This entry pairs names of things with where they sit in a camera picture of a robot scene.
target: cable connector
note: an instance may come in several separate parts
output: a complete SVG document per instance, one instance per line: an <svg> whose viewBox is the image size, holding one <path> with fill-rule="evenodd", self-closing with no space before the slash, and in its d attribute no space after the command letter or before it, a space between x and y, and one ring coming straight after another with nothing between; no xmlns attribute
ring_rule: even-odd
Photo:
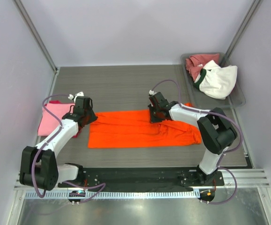
<svg viewBox="0 0 271 225"><path fill-rule="evenodd" d="M152 95L154 95L155 94L155 92L153 91L153 90L150 90L149 91L149 96L152 96Z"/></svg>
<svg viewBox="0 0 271 225"><path fill-rule="evenodd" d="M73 100L74 99L74 95L69 94L68 99Z"/></svg>

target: ventilation grille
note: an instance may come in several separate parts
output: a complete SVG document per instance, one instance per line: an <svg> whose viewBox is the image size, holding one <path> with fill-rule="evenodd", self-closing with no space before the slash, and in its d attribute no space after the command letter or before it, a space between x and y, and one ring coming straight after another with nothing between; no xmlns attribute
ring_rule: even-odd
<svg viewBox="0 0 271 225"><path fill-rule="evenodd" d="M46 193L44 199L67 199L72 190L55 190ZM86 191L85 198L93 196L95 192ZM200 192L194 189L191 192L147 192L147 193L125 193L125 192L101 192L94 199L157 199L157 198L199 198ZM25 199L40 199L35 191L28 191Z"/></svg>

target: orange shirt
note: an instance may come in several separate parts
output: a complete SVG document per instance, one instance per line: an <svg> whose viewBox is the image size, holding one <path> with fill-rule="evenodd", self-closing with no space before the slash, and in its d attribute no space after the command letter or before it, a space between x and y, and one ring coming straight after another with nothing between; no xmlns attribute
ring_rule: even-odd
<svg viewBox="0 0 271 225"><path fill-rule="evenodd" d="M185 146L201 143L199 130L180 121L150 123L149 110L97 112L89 148Z"/></svg>

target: gray tray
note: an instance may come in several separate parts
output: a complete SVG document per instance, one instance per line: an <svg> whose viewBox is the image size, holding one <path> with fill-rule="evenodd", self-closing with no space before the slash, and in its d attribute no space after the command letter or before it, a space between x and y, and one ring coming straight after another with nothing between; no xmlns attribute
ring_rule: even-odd
<svg viewBox="0 0 271 225"><path fill-rule="evenodd" d="M190 54L183 54L181 56L181 63L182 63L184 77L185 77L187 92L190 97L190 103L194 107L199 108L199 109L213 109L215 107L228 109L228 108L236 108L236 107L244 105L246 103L246 99L243 95L242 89L240 88L238 82L236 82L235 87L232 90L231 94L224 100L209 97L193 86L194 81L191 75L189 74L189 72L186 70L185 59L189 58L191 55L196 55L196 54L216 54L216 52L190 53ZM229 59L225 57L224 53L219 52L219 54L220 54L219 65L221 67L227 67L231 65Z"/></svg>

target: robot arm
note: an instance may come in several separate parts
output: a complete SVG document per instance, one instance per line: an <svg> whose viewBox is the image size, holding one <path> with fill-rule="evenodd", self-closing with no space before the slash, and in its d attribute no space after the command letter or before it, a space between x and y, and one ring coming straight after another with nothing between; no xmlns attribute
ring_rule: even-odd
<svg viewBox="0 0 271 225"><path fill-rule="evenodd" d="M37 159L40 165L35 167L35 179L37 186L44 190L52 190L55 185L66 180L76 180L78 183L84 181L83 167L76 164L64 164L57 166L56 157L64 145L81 129L95 121L97 117L93 111L92 100L85 97L83 92L70 95L69 99L74 100L73 112L68 112L62 117L62 129L59 126L42 142L35 147L27 146L22 152L20 183L33 187L31 167L35 154L46 143ZM56 133L57 136L48 142Z"/></svg>
<svg viewBox="0 0 271 225"><path fill-rule="evenodd" d="M197 166L197 177L201 184L212 182L221 155L237 138L237 132L231 123L218 116L196 112L197 109L179 105L176 101L169 103L160 92L150 91L149 95L151 104L148 107L152 123L178 120L199 128L206 151ZM215 108L211 112L225 115L220 108Z"/></svg>

